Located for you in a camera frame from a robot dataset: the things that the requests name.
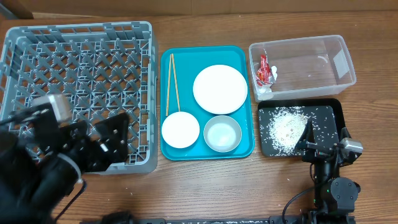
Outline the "pile of white rice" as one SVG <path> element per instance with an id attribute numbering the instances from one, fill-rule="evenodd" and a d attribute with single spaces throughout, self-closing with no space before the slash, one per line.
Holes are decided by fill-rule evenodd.
<path id="1" fill-rule="evenodd" d="M 330 106 L 261 108 L 258 115 L 261 149 L 267 157 L 300 155 L 295 145 L 308 119 L 312 120 L 316 144 L 330 147 L 338 141 L 335 115 Z"/>

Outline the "pink small bowl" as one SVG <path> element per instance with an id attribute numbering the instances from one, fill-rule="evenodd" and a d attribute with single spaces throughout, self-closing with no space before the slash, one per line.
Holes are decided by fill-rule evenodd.
<path id="1" fill-rule="evenodd" d="M 183 149 L 199 137 L 200 125 L 190 113 L 179 111 L 167 116 L 161 127 L 163 140 L 171 147 Z"/>

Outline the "red snack wrapper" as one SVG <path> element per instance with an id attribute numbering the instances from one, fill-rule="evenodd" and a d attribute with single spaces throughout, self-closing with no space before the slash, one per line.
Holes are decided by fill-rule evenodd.
<path id="1" fill-rule="evenodd" d="M 261 55 L 260 67 L 256 72 L 256 86 L 259 93 L 271 92 L 271 86 L 277 80 L 277 67 L 270 66 L 266 54 Z"/>

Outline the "grey bowl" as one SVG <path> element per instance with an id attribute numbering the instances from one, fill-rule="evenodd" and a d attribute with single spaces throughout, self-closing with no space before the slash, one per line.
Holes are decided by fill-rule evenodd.
<path id="1" fill-rule="evenodd" d="M 227 153 L 238 147 L 243 132 L 235 119 L 226 115 L 218 115 L 205 124 L 203 136 L 206 144 L 213 151 Z"/>

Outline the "wooden chopstick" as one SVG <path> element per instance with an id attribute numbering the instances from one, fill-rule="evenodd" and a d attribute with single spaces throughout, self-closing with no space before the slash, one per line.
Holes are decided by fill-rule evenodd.
<path id="1" fill-rule="evenodd" d="M 177 99 L 177 108 L 178 108 L 178 112 L 180 112 L 180 98 L 179 98 L 179 92 L 178 92 L 178 82 L 177 82 L 177 74 L 176 74 L 176 66 L 175 66 L 175 56 L 174 56 L 174 54 L 171 54 L 170 56 L 171 56 L 172 70 L 173 70 L 173 75 L 174 75 L 175 94 L 176 94 L 176 99 Z"/>
<path id="2" fill-rule="evenodd" d="M 167 76 L 167 99 L 166 99 L 166 110 L 165 116 L 169 115 L 169 98 L 170 98 L 170 76 L 171 76 L 171 68 L 172 68 L 172 54 L 169 56 L 169 69 L 168 69 L 168 76 Z"/>

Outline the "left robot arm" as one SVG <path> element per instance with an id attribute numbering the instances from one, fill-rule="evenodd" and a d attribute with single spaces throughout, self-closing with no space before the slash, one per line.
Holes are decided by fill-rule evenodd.
<path id="1" fill-rule="evenodd" d="M 127 159 L 129 115 L 60 127 L 48 103 L 1 121 L 1 223 L 55 223 L 52 210 L 86 172 Z"/>

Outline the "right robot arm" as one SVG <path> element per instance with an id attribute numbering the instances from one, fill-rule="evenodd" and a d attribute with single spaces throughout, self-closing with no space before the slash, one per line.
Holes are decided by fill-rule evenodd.
<path id="1" fill-rule="evenodd" d="M 339 142 L 330 147 L 315 142 L 312 121 L 307 121 L 296 149 L 302 151 L 302 160 L 315 168 L 314 186 L 295 198 L 314 191 L 314 209 L 311 209 L 295 220 L 295 223 L 354 223 L 355 201 L 361 191 L 358 183 L 340 176 L 340 168 L 353 164 L 363 153 L 360 141 L 351 138 L 348 130 L 341 130 Z"/>

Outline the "clear plastic waste bin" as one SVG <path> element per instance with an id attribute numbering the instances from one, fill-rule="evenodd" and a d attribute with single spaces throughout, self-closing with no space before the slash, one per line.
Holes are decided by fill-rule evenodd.
<path id="1" fill-rule="evenodd" d="M 272 85 L 259 85 L 261 57 L 276 68 Z M 252 89 L 257 102 L 336 95 L 356 83 L 356 72 L 344 38 L 323 35 L 273 40 L 249 46 Z"/>

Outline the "black rectangular tray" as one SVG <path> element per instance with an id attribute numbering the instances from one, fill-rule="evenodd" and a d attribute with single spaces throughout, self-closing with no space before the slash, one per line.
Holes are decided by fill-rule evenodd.
<path id="1" fill-rule="evenodd" d="M 258 104 L 259 135 L 266 157 L 298 157 L 296 150 L 307 121 L 312 122 L 315 144 L 332 146 L 345 127 L 341 103 L 334 98 L 270 100 Z"/>

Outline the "grey plastic dish rack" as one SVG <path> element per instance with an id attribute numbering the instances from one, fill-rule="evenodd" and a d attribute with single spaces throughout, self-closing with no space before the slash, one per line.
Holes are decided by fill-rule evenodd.
<path id="1" fill-rule="evenodd" d="M 1 118 L 46 94 L 63 94 L 72 120 L 127 113 L 128 155 L 107 174 L 150 173 L 157 152 L 158 44 L 147 21 L 10 28 L 1 52 Z"/>

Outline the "white round plate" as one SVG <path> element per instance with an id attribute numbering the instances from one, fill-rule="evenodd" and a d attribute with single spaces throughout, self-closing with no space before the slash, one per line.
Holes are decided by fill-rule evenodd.
<path id="1" fill-rule="evenodd" d="M 237 69 L 228 65 L 211 65 L 196 76 L 193 96 L 209 113 L 230 114 L 246 101 L 248 85 Z"/>

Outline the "teal plastic serving tray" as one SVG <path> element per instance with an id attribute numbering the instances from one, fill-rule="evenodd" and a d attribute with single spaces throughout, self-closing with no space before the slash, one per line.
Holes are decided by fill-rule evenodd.
<path id="1" fill-rule="evenodd" d="M 250 155 L 254 149 L 254 127 L 251 109 L 250 89 L 248 85 L 248 72 L 246 58 L 243 50 L 237 46 L 224 45 L 212 47 L 185 47 L 167 50 L 161 58 L 160 65 L 160 125 L 166 119 L 167 76 L 169 69 L 169 56 L 174 54 L 180 98 L 180 111 L 192 114 L 200 125 L 198 139 L 189 147 L 177 149 L 169 146 L 162 138 L 160 149 L 163 155 L 172 161 L 191 161 L 201 159 L 232 159 L 243 158 Z M 248 85 L 248 96 L 244 104 L 230 114 L 213 114 L 199 106 L 193 96 L 193 82 L 196 76 L 206 67 L 211 65 L 228 65 L 237 69 L 245 78 Z M 169 115 L 178 112 L 175 94 L 173 70 L 170 76 Z M 243 132 L 238 147 L 227 153 L 213 151 L 204 140 L 203 130 L 205 124 L 213 117 L 226 115 L 235 119 Z"/>

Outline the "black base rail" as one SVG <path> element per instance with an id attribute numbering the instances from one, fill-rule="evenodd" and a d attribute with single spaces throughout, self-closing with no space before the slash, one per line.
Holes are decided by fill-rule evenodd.
<path id="1" fill-rule="evenodd" d="M 83 220 L 80 224 L 104 224 L 104 223 L 125 223 L 125 224 L 302 224 L 302 223 L 347 223 L 355 224 L 353 216 L 333 218 L 327 220 L 320 217 L 317 221 L 310 221 L 305 215 L 287 215 L 282 219 L 281 215 L 268 218 L 228 218 L 228 219 L 190 219 L 190 220 L 166 220 L 164 218 L 136 218 L 129 212 L 116 212 L 105 215 L 99 220 Z"/>

